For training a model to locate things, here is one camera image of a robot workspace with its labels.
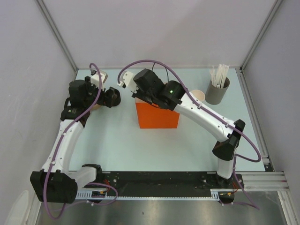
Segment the brown pulp cup carrier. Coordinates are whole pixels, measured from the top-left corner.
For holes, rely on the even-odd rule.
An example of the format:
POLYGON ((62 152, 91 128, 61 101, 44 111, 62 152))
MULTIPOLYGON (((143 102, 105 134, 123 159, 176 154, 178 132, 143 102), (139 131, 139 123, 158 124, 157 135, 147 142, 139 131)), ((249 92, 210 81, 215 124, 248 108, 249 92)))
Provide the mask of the brown pulp cup carrier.
POLYGON ((99 105, 99 104, 95 104, 95 105, 91 108, 91 111, 97 110, 97 109, 99 109, 100 107, 102 107, 102 106, 99 105))

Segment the orange paper bag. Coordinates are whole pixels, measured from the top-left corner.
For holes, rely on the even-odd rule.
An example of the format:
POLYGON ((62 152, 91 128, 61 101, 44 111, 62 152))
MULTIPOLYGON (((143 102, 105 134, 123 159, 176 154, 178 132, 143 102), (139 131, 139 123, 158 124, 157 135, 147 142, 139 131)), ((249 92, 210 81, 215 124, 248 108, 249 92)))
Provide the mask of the orange paper bag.
POLYGON ((134 76, 134 81, 140 90, 152 93, 168 105, 168 109, 161 109, 134 98, 139 127, 144 129, 177 128, 180 114, 174 109, 184 94, 181 84, 174 80, 163 82, 155 72, 147 68, 138 72, 134 76))

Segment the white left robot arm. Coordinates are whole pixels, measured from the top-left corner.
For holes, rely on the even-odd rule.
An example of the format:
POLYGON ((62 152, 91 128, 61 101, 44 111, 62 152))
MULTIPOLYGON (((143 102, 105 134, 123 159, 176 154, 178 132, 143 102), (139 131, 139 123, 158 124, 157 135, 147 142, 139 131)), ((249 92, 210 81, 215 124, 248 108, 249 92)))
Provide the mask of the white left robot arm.
POLYGON ((68 171, 77 140, 90 115, 91 104, 96 102, 97 105, 111 108, 120 103, 117 89, 104 88, 107 78, 107 74, 101 73, 69 84, 69 97, 61 113, 59 133, 52 151, 42 169, 32 172, 30 176, 39 201, 73 203, 79 189, 97 188, 103 184, 104 175, 100 165, 84 164, 73 174, 68 171))

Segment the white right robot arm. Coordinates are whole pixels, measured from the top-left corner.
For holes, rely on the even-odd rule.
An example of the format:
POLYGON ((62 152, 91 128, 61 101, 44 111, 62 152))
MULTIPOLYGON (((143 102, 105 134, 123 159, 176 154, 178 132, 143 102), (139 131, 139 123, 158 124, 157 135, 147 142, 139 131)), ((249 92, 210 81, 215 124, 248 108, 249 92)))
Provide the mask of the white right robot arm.
POLYGON ((233 183, 234 154, 239 145, 245 122, 223 119, 204 105, 183 85, 171 80, 163 83, 151 70, 144 69, 131 78, 132 96, 148 104, 175 111, 205 128, 217 140, 212 153, 217 157, 216 182, 221 188, 233 183))

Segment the black lid stack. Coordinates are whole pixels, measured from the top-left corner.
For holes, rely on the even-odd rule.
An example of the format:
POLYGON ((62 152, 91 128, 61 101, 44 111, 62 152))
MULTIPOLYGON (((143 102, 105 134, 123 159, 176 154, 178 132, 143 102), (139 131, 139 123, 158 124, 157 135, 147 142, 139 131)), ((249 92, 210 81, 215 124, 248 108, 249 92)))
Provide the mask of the black lid stack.
POLYGON ((105 92, 105 98, 104 98, 105 106, 112 108, 118 106, 120 102, 121 102, 120 92, 117 89, 110 87, 105 92))

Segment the stacked brown paper cups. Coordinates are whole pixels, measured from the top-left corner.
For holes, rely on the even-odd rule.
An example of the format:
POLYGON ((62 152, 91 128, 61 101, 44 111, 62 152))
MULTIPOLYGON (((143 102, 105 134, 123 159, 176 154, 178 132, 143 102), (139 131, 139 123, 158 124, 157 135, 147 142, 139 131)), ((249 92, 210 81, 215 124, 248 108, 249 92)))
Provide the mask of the stacked brown paper cups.
POLYGON ((205 100, 205 94, 201 90, 192 90, 191 93, 196 98, 197 101, 200 101, 201 103, 205 100))

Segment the grey straw holder tube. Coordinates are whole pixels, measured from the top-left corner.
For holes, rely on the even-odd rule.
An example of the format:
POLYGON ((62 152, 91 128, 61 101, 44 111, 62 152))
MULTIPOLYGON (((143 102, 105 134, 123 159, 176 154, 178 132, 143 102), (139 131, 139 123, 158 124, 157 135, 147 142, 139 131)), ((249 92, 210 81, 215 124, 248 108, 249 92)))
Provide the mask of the grey straw holder tube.
POLYGON ((213 86, 212 82, 210 81, 205 93, 205 101, 211 105, 220 104, 229 85, 230 85, 230 80, 228 77, 225 80, 223 88, 217 88, 213 86))

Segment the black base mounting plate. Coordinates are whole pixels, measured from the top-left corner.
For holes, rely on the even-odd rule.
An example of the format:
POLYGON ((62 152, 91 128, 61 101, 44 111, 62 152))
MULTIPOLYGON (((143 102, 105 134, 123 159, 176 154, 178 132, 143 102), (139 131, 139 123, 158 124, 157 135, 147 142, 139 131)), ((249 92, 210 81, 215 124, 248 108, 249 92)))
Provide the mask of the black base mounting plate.
POLYGON ((224 179, 216 172, 99 172, 96 181, 103 181, 118 193, 178 194, 204 192, 204 190, 230 190, 244 186, 241 174, 224 179))

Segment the aluminium frame rail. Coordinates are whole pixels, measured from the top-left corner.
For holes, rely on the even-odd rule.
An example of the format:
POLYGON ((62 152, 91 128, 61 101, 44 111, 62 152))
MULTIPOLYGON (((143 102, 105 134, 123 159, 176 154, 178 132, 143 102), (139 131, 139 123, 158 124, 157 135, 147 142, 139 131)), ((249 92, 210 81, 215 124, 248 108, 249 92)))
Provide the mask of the aluminium frame rail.
POLYGON ((246 191, 288 191, 284 172, 274 170, 269 155, 262 155, 265 171, 263 172, 238 172, 242 175, 244 189, 246 191))

